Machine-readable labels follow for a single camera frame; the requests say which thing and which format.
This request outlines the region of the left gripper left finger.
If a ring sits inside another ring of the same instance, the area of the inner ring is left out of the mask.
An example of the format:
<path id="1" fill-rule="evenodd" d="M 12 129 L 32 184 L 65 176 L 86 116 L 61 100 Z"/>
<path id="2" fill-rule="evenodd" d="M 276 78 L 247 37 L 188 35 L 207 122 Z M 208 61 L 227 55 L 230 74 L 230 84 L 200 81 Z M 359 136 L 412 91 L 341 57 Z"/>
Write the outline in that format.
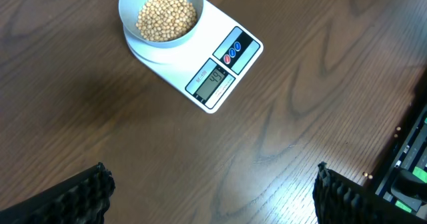
<path id="1" fill-rule="evenodd" d="M 111 171 L 98 163 L 85 171 L 1 211 L 12 224 L 103 224 L 115 190 Z"/>

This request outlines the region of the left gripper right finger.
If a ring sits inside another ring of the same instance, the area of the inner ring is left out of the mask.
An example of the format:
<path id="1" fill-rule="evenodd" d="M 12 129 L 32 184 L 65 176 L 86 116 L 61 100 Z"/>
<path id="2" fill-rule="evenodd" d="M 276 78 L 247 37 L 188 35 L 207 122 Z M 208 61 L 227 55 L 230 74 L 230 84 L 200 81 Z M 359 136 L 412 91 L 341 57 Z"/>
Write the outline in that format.
<path id="1" fill-rule="evenodd" d="M 355 182 L 318 164 L 313 190 L 319 224 L 426 224 Z"/>

